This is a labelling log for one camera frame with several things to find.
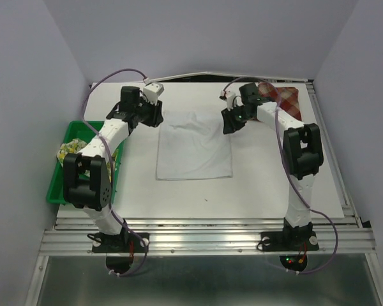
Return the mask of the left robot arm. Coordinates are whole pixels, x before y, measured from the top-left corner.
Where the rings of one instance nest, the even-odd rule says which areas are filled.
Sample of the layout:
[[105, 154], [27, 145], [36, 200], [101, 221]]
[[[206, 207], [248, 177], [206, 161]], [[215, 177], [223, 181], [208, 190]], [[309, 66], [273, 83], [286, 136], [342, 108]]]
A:
[[163, 103], [159, 99], [163, 91], [160, 83], [147, 84], [143, 89], [123, 86], [120, 100], [92, 140], [76, 154], [69, 153], [64, 158], [63, 196], [97, 226], [98, 232], [88, 236], [93, 252], [130, 252], [136, 246], [135, 235], [112, 208], [112, 153], [139, 124], [156, 128], [163, 122]]

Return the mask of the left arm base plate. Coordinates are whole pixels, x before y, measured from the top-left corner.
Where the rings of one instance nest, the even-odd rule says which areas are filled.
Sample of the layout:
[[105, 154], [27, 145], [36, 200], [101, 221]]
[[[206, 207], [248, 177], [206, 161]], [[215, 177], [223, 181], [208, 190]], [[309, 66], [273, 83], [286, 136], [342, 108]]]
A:
[[87, 237], [93, 243], [93, 253], [143, 253], [148, 249], [133, 233], [125, 231], [118, 235], [89, 233]]

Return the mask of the white skirt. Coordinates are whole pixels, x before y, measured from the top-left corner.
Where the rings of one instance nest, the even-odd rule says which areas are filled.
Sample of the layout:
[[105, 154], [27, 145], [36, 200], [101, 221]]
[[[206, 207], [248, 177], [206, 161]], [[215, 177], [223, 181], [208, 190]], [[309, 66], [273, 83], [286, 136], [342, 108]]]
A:
[[160, 125], [156, 179], [225, 179], [233, 176], [230, 136], [219, 113], [164, 111]]

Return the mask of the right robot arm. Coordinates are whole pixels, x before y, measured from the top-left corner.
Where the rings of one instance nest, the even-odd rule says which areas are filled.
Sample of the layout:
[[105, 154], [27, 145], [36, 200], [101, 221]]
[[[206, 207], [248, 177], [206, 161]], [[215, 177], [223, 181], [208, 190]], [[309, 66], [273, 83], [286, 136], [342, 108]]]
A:
[[263, 231], [259, 249], [264, 252], [298, 251], [308, 247], [318, 250], [313, 230], [310, 202], [316, 174], [324, 162], [320, 129], [305, 124], [282, 110], [279, 91], [265, 98], [255, 83], [243, 85], [237, 95], [223, 89], [220, 99], [227, 104], [222, 110], [223, 134], [242, 129], [256, 119], [276, 132], [283, 169], [289, 181], [288, 208], [280, 231]]

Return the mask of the red plaid skirt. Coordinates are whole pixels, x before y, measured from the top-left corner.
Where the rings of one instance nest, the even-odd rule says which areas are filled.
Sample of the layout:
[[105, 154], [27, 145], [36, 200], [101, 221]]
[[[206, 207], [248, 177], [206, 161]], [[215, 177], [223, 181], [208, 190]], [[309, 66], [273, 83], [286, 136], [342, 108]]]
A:
[[276, 102], [278, 94], [281, 97], [281, 109], [293, 118], [302, 121], [299, 106], [299, 91], [295, 87], [272, 87], [270, 84], [260, 82], [258, 84], [259, 94], [273, 102]]

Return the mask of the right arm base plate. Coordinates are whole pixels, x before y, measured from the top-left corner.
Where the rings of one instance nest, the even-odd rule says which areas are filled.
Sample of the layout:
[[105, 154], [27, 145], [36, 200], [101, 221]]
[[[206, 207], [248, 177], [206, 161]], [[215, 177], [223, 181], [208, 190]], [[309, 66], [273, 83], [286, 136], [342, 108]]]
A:
[[315, 232], [291, 237], [282, 231], [265, 231], [260, 233], [260, 241], [257, 244], [257, 250], [263, 252], [294, 252], [305, 249], [320, 249]]

